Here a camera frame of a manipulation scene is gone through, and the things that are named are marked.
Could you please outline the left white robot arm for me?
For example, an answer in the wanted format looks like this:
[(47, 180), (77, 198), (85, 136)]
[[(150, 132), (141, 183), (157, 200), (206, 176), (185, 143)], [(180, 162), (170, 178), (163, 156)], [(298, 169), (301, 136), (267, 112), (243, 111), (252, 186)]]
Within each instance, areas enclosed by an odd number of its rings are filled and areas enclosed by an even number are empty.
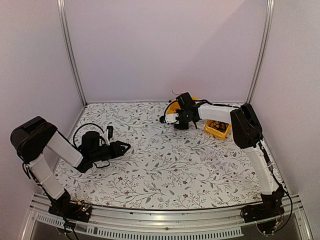
[(86, 173), (96, 166), (97, 162), (107, 162), (122, 157), (130, 148), (129, 143), (110, 141), (113, 127), (108, 126), (102, 136), (97, 131), (87, 131), (81, 137), (81, 144), (69, 140), (58, 128), (40, 116), (16, 127), (10, 134), (10, 142), (18, 157), (27, 167), (44, 192), (55, 202), (55, 209), (63, 216), (70, 217), (74, 213), (74, 205), (62, 198), (67, 191), (54, 176), (45, 156), (45, 149), (55, 153), (80, 173)]

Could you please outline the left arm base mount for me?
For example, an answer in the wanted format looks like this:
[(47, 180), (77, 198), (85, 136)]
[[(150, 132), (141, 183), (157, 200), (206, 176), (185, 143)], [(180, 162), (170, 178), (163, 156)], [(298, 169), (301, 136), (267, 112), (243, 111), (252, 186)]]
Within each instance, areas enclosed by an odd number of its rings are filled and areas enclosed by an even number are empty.
[(54, 200), (51, 203), (48, 212), (68, 220), (88, 223), (92, 213), (92, 206), (92, 203), (84, 202), (83, 200), (78, 202)]

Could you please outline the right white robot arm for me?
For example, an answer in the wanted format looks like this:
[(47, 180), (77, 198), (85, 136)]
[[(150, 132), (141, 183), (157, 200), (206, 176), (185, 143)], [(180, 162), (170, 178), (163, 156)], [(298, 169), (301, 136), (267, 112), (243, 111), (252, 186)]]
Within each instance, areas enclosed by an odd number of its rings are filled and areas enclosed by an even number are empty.
[(181, 106), (165, 117), (170, 124), (183, 124), (199, 120), (213, 120), (230, 124), (234, 143), (250, 159), (260, 184), (261, 199), (258, 213), (269, 218), (278, 210), (278, 203), (285, 195), (283, 186), (276, 180), (263, 137), (262, 126), (249, 103), (241, 106), (222, 106), (206, 102), (192, 102)]

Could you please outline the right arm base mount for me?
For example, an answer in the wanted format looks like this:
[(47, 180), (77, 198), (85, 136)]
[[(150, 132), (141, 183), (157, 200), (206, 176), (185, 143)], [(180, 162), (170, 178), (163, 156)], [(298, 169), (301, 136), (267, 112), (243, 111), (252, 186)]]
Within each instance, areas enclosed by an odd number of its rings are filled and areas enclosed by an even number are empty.
[(283, 222), (285, 210), (282, 197), (262, 194), (261, 199), (260, 204), (244, 206), (240, 211), (240, 216), (245, 223), (262, 221), (256, 225), (258, 231), (263, 235), (272, 235)]

